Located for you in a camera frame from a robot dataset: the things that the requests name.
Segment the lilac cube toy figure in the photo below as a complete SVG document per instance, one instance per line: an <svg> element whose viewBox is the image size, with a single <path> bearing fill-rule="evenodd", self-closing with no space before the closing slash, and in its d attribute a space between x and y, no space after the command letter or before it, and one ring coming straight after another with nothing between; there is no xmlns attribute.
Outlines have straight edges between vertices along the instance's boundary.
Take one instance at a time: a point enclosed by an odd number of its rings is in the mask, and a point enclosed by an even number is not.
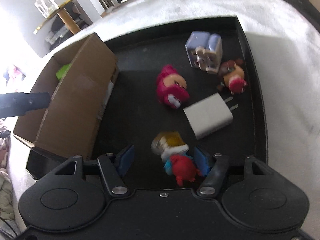
<svg viewBox="0 0 320 240"><path fill-rule="evenodd" d="M219 34L193 31L185 44L185 49L191 67L209 74L217 74L223 56L222 38Z"/></svg>

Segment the brown haired doll figure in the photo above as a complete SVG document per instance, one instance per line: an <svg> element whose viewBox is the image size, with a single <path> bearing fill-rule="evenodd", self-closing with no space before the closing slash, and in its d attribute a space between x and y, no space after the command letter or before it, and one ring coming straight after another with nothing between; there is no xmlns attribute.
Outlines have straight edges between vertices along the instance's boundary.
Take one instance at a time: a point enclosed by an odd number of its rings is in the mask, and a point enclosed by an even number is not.
<svg viewBox="0 0 320 240"><path fill-rule="evenodd" d="M220 83L217 85L219 91L228 88L232 94L244 92L247 82L245 72L242 69L244 61L242 59L228 60L221 64L217 77Z"/></svg>

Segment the green hexagonal container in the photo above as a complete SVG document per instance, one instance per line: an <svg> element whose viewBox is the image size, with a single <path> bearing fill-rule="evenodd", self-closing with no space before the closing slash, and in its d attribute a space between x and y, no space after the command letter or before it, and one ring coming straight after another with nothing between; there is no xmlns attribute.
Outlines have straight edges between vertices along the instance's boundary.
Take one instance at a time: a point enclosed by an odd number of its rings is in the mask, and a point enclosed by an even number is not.
<svg viewBox="0 0 320 240"><path fill-rule="evenodd" d="M71 64L65 64L63 65L57 72L56 72L56 78L60 81L63 76L68 72Z"/></svg>

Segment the brown cardboard box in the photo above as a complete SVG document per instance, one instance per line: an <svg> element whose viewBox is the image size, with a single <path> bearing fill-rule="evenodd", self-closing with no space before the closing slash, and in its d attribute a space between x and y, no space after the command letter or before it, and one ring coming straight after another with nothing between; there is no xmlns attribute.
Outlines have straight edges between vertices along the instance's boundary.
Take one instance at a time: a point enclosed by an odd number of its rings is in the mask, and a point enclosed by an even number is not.
<svg viewBox="0 0 320 240"><path fill-rule="evenodd" d="M69 63L59 81L56 72ZM19 117L14 136L27 146L65 158L90 159L117 75L117 58L96 33L58 51L31 89L49 93L49 107Z"/></svg>

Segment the pink haired toy figure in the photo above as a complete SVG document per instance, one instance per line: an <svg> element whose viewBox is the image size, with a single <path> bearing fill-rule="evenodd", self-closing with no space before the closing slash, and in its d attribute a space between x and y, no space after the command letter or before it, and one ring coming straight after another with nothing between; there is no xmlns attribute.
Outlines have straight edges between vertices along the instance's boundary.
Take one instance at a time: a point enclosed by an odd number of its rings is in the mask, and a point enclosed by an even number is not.
<svg viewBox="0 0 320 240"><path fill-rule="evenodd" d="M156 79L156 94L160 103L179 109L190 98L187 83L170 64L164 66Z"/></svg>

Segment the gold round side table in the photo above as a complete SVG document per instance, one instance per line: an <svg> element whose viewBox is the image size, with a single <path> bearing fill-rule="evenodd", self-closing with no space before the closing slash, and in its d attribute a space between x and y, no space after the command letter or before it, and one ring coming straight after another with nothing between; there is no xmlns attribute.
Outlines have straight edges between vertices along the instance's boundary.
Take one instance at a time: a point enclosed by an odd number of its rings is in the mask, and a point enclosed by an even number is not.
<svg viewBox="0 0 320 240"><path fill-rule="evenodd" d="M51 20L54 16L58 15L59 18L62 20L62 22L65 24L68 30L71 31L71 33L74 35L78 33L81 29L73 20L71 15L68 13L68 11L65 9L66 5L71 3L74 0L66 0L62 4L59 5L59 8L56 9L54 12L52 12L47 19L43 23L41 23L36 29L33 31L33 34L36 35L41 28L49 21Z"/></svg>

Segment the red blue toy figure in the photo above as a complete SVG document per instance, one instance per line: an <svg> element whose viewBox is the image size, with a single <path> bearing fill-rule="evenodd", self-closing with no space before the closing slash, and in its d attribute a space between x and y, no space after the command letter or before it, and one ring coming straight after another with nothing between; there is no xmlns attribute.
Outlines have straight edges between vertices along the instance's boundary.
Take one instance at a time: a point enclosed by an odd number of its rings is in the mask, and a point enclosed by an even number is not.
<svg viewBox="0 0 320 240"><path fill-rule="evenodd" d="M151 143L151 150L160 156L167 175L174 176L178 186L193 183L201 172L189 155L189 146L183 141L180 133L161 132Z"/></svg>

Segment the white fleece blanket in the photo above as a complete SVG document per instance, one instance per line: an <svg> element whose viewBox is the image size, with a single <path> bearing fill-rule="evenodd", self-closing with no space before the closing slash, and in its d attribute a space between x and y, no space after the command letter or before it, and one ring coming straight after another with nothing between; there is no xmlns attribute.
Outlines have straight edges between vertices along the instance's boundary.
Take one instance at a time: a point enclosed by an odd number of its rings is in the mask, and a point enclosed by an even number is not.
<svg viewBox="0 0 320 240"><path fill-rule="evenodd" d="M235 15L248 39L266 111L269 165L310 200L303 229L319 239L319 32L284 0L145 0L113 11L69 42L103 41L160 23Z"/></svg>

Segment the white power adapter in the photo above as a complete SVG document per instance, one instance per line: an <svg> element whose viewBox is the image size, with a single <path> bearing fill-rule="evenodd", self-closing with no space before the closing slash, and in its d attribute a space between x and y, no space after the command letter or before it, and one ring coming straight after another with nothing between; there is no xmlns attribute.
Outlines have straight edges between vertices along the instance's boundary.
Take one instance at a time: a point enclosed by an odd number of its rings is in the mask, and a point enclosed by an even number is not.
<svg viewBox="0 0 320 240"><path fill-rule="evenodd" d="M233 122L232 110L239 105L228 107L226 103L231 100L232 96L223 99L219 93L215 93L183 109L197 140Z"/></svg>

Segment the black tray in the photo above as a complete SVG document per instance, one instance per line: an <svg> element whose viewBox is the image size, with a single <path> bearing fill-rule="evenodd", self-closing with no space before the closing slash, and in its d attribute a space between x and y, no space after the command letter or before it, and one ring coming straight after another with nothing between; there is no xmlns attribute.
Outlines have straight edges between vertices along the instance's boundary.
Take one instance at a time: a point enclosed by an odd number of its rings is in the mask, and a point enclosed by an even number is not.
<svg viewBox="0 0 320 240"><path fill-rule="evenodd" d="M189 66L184 45L193 30L216 31L224 57L244 57L247 86L242 94L217 90L218 77ZM116 168L131 190L177 187L150 147L160 132L176 131L189 147L229 156L234 176L245 156L266 158L257 72L235 17L168 23L108 42L87 35L56 52L31 91L48 93L51 102L19 117L16 136L61 160L81 155L90 164L132 146ZM199 140L184 109L211 95L231 98L238 108L231 124Z"/></svg>

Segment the clear glass bottle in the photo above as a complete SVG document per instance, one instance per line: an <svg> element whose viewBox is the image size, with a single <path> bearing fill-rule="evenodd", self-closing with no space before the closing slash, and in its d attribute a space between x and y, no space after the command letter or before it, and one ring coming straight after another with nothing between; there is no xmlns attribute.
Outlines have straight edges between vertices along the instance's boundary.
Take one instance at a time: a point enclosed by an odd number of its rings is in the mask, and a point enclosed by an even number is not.
<svg viewBox="0 0 320 240"><path fill-rule="evenodd" d="M59 6L54 0L35 0L34 5L44 18L50 18L50 16L59 9Z"/></svg>

